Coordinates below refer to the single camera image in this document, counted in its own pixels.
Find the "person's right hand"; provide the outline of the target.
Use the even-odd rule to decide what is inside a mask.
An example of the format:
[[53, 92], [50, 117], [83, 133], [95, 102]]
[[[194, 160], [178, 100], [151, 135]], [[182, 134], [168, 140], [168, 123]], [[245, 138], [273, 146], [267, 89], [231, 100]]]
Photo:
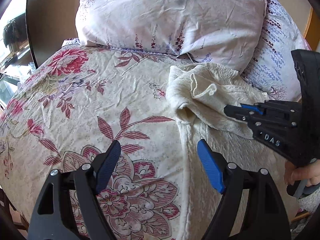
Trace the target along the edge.
[[293, 185], [295, 181], [306, 180], [307, 187], [319, 184], [320, 160], [317, 159], [315, 162], [300, 168], [295, 167], [293, 163], [286, 161], [284, 180], [285, 183], [290, 185]]

